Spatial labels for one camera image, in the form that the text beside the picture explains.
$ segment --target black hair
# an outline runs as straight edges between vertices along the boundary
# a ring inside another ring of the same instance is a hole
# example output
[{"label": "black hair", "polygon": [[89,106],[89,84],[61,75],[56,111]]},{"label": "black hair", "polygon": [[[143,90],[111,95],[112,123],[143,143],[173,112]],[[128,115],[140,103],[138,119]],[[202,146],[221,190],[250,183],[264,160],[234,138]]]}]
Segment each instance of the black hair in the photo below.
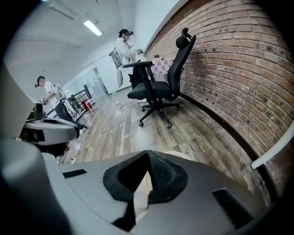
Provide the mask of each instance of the black hair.
[{"label": "black hair", "polygon": [[43,76],[39,76],[38,79],[37,79],[37,84],[35,84],[35,88],[37,88],[39,86],[39,81],[40,79],[45,79],[45,77]]},{"label": "black hair", "polygon": [[125,33],[129,33],[130,35],[134,34],[133,31],[129,32],[127,29],[124,28],[124,29],[119,31],[119,38],[121,38],[123,36],[123,34],[125,34]]}]

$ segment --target fluorescent light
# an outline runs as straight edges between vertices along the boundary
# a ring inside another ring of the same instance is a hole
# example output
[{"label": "fluorescent light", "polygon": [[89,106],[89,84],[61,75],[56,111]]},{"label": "fluorescent light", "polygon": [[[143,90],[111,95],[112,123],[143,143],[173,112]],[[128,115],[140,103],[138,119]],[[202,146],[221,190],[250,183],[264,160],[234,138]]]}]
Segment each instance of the fluorescent light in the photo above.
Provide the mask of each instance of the fluorescent light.
[{"label": "fluorescent light", "polygon": [[97,29],[97,27],[90,20],[84,22],[84,25],[87,26],[90,30],[92,30],[97,36],[100,36],[102,34],[100,30]]}]

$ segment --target red brick wall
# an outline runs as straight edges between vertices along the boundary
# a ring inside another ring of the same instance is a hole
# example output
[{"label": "red brick wall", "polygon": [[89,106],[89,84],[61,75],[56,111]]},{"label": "red brick wall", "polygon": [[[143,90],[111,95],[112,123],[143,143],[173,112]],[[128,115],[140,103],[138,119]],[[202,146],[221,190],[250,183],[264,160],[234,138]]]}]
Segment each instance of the red brick wall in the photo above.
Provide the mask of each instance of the red brick wall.
[{"label": "red brick wall", "polygon": [[[190,0],[158,33],[147,59],[174,58],[184,27],[196,42],[181,92],[220,115],[261,156],[294,119],[294,59],[286,42],[252,0]],[[280,194],[293,168],[285,155],[267,165]]]}]

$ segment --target black office chair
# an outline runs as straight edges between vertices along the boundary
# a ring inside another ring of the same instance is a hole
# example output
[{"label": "black office chair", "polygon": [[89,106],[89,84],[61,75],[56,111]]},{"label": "black office chair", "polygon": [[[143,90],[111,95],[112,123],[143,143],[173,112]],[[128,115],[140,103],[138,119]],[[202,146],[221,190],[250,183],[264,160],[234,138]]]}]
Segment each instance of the black office chair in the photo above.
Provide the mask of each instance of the black office chair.
[{"label": "black office chair", "polygon": [[[196,40],[196,36],[191,36],[188,34],[188,28],[182,29],[181,37],[176,40],[176,46],[179,48],[179,51],[174,59],[173,64],[171,65],[168,73],[167,79],[168,84],[166,82],[155,82],[154,76],[151,71],[151,66],[154,64],[152,61],[147,62],[139,62],[124,65],[124,68],[127,67],[136,67],[140,73],[140,76],[143,80],[143,83],[139,83],[129,94],[128,97],[130,99],[145,99],[147,98],[149,105],[142,106],[141,110],[145,111],[145,108],[150,108],[148,112],[140,119],[139,126],[142,127],[143,120],[148,117],[154,111],[158,111],[164,120],[166,120],[167,128],[171,128],[171,123],[168,117],[165,115],[163,108],[175,106],[177,110],[179,110],[179,104],[164,104],[162,99],[166,99],[168,101],[175,100],[180,95],[180,77],[181,73],[184,70],[183,65],[188,58],[194,42]],[[148,79],[148,75],[146,72],[148,70],[151,81]]]}]

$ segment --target chair seat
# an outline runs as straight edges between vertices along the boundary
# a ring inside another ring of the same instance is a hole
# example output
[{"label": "chair seat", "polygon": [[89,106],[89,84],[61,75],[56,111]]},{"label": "chair seat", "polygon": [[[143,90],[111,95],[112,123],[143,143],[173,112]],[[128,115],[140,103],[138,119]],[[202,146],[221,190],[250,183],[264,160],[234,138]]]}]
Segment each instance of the chair seat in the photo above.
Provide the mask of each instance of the chair seat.
[{"label": "chair seat", "polygon": [[[158,98],[171,98],[172,92],[166,82],[151,82],[152,90]],[[129,94],[130,99],[145,99],[148,98],[144,83],[139,83]]]}]

